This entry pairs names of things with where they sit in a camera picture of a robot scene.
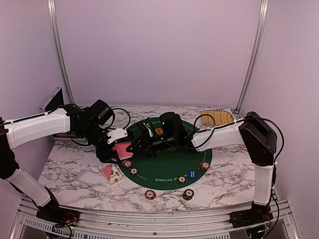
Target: vent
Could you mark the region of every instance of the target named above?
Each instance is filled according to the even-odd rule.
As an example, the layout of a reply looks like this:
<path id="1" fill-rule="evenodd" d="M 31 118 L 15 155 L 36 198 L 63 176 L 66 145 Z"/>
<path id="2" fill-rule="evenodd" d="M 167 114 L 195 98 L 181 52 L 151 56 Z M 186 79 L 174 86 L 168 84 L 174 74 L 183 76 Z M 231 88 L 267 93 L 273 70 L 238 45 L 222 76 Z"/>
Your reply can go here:
<path id="1" fill-rule="evenodd" d="M 53 224 L 40 221 L 37 218 L 28 218 L 26 217 L 24 220 L 24 225 L 39 229 L 41 231 L 45 231 L 48 233 L 53 233 L 56 235 L 65 235 L 69 236 L 70 232 L 69 229 L 66 228 L 55 228 Z M 83 232 L 78 231 L 76 228 L 72 228 L 73 239 L 136 239 L 131 237 L 114 237 L 114 236 L 107 236 L 97 233 L 91 233 L 91 232 Z M 230 239 L 229 233 L 222 233 L 222 234 L 215 234 L 215 235 L 207 235 L 207 236 L 201 236 L 201 237 L 187 237 L 184 239 Z"/>

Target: poker mat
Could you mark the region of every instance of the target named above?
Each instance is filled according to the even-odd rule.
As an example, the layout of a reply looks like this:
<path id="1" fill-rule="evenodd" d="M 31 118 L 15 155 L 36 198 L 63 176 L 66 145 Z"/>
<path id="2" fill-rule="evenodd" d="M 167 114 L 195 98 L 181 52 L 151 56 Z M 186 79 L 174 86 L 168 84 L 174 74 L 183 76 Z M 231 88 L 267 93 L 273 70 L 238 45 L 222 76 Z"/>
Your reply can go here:
<path id="1" fill-rule="evenodd" d="M 156 132 L 161 132 L 161 122 L 159 118 L 149 118 L 146 122 L 148 127 L 155 129 Z M 186 131 L 193 131 L 193 125 L 182 120 Z M 137 127 L 137 123 L 131 125 L 128 130 L 134 132 L 134 140 L 141 135 Z M 174 148 L 169 148 L 166 151 L 158 152 L 157 157 L 146 158 L 140 155 L 133 155 L 131 162 L 132 167 L 138 169 L 137 175 L 130 174 L 130 169 L 119 164 L 122 172 L 133 182 L 150 189 L 157 190 L 174 190 L 189 186 L 199 180 L 206 170 L 200 169 L 202 162 L 211 163 L 212 150 L 198 152 L 196 154 L 183 154 L 176 152 Z M 189 171 L 196 171 L 197 178 L 188 177 Z M 179 176 L 185 176 L 187 181 L 184 184 L 178 182 Z"/>

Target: marble table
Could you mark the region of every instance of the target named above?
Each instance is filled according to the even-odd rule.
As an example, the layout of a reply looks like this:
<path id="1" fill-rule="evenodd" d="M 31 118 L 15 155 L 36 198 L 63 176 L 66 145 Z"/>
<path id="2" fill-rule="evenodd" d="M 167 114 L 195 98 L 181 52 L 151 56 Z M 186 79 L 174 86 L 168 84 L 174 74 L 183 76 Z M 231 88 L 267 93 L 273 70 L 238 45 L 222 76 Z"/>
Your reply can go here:
<path id="1" fill-rule="evenodd" d="M 182 120 L 193 123 L 200 111 L 210 107 L 157 107 L 121 106 L 127 109 L 132 122 L 147 117 L 158 117 L 173 111 Z M 125 113 L 116 111 L 115 127 L 127 122 Z M 169 212 L 201 210 L 251 202 L 254 194 L 254 166 L 244 145 L 233 145 L 213 149 L 213 159 L 206 174 L 187 188 L 195 192 L 190 201 L 178 190 L 155 190 L 154 200 L 145 198 L 144 188 L 124 176 L 120 182 L 109 185 L 101 172 L 108 164 L 95 156 L 94 147 L 81 147 L 73 143 L 57 142 L 44 166 L 39 182 L 48 187 L 59 203 L 78 208 L 131 211 Z"/>

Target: poker chip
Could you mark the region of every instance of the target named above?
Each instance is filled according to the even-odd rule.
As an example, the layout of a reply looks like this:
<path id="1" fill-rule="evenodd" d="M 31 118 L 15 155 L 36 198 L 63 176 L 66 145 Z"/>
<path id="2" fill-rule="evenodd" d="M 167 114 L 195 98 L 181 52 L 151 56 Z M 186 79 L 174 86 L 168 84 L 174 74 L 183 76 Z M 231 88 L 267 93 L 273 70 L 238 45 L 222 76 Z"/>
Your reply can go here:
<path id="1" fill-rule="evenodd" d="M 198 178 L 198 172 L 195 170 L 189 170 L 189 172 L 187 173 L 187 176 L 189 179 L 196 179 Z"/>
<path id="2" fill-rule="evenodd" d="M 186 189 L 183 193 L 183 198 L 187 201 L 191 200 L 194 196 L 194 191 L 191 189 Z"/>
<path id="3" fill-rule="evenodd" d="M 187 179 L 184 176 L 179 176 L 177 181 L 179 184 L 185 184 L 187 182 Z"/>
<path id="4" fill-rule="evenodd" d="M 149 200 L 153 200 L 156 197 L 156 193 L 153 190 L 147 190 L 145 192 L 145 197 Z"/>
<path id="5" fill-rule="evenodd" d="M 199 165 L 200 169 L 202 169 L 202 170 L 207 170 L 207 169 L 209 169 L 209 166 L 210 166 L 210 164 L 209 164 L 208 162 L 202 162 L 202 163 L 200 163 L 200 165 Z"/>
<path id="6" fill-rule="evenodd" d="M 133 166 L 132 161 L 130 161 L 129 159 L 122 161 L 122 165 L 126 168 L 131 168 Z"/>
<path id="7" fill-rule="evenodd" d="M 138 173 L 139 173 L 139 170 L 137 168 L 131 168 L 130 169 L 130 174 L 132 174 L 133 176 L 137 175 Z"/>

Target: orange circle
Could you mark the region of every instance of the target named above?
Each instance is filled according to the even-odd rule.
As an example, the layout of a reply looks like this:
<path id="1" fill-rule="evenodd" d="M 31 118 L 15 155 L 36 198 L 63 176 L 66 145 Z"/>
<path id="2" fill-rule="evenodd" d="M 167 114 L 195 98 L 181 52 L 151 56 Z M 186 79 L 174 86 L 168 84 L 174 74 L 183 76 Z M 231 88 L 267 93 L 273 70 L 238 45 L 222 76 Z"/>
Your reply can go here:
<path id="1" fill-rule="evenodd" d="M 162 128 L 157 128 L 155 129 L 155 132 L 158 134 L 158 135 L 161 135 L 164 133 L 163 129 Z"/>

